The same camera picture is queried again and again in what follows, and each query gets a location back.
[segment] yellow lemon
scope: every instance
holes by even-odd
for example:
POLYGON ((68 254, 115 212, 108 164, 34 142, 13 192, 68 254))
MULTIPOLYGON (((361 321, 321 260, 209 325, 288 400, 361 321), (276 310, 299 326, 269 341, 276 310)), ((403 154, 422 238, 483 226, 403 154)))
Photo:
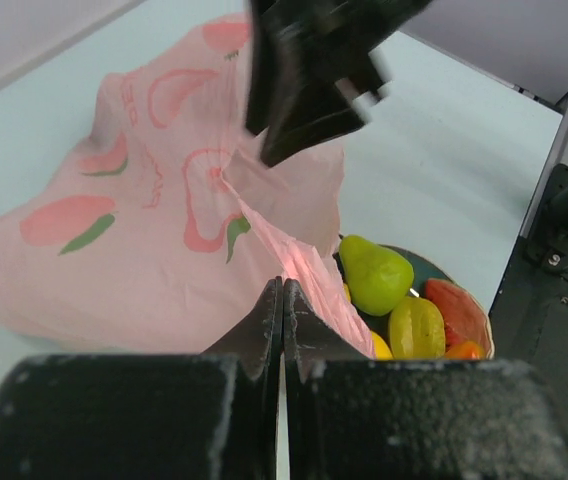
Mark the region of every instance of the yellow lemon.
POLYGON ((373 347, 375 348, 375 358, 377 360, 393 360, 393 354, 391 349, 382 337, 377 333, 371 332, 371 337, 373 337, 373 347))

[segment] plastic fruit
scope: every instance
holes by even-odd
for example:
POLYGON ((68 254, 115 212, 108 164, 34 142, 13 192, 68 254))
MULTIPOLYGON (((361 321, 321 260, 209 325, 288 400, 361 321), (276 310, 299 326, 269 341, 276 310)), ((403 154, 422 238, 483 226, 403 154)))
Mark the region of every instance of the plastic fruit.
POLYGON ((446 324, 447 349, 472 340, 490 357, 493 353, 488 316, 473 296, 446 280, 430 278, 424 296, 442 313, 446 324))
POLYGON ((373 337, 373 347, 375 349, 375 359, 376 360, 393 360, 393 354, 391 349, 382 337, 377 333, 371 332, 371 337, 373 337))
POLYGON ((391 249, 348 235, 339 253, 353 304, 364 313, 387 315, 413 285, 412 265, 391 249))
POLYGON ((442 314, 424 298, 404 297, 391 313, 388 329, 391 351, 398 360, 444 355, 446 337, 442 314))
POLYGON ((459 345, 451 347, 445 354, 444 358, 451 360, 481 360, 486 358, 484 349, 477 343, 470 340, 459 345))

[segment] green pear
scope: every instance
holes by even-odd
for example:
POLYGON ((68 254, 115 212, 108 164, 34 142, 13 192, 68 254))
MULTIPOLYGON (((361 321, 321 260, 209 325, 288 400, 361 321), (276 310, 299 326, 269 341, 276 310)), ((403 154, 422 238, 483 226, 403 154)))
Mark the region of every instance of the green pear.
POLYGON ((369 315, 387 315, 413 285, 408 260, 358 235, 342 239, 340 259, 353 304, 369 315))

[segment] white wall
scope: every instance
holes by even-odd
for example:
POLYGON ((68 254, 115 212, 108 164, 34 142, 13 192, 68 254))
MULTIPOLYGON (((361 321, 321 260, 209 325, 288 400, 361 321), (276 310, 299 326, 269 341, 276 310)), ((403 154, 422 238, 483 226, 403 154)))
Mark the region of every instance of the white wall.
POLYGON ((434 0, 405 31, 546 100, 568 91, 568 0, 434 0))
POLYGON ((0 79, 137 0, 0 0, 0 79))

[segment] black bracket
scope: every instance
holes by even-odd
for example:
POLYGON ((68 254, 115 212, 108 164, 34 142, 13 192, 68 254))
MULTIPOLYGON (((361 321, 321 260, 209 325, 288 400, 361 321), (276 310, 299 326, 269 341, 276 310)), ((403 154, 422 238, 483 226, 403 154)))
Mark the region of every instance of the black bracket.
POLYGON ((568 230, 558 225, 549 214, 548 203, 568 189, 568 166, 556 165, 546 184, 537 211, 525 255, 531 262, 550 274, 568 281, 568 230))

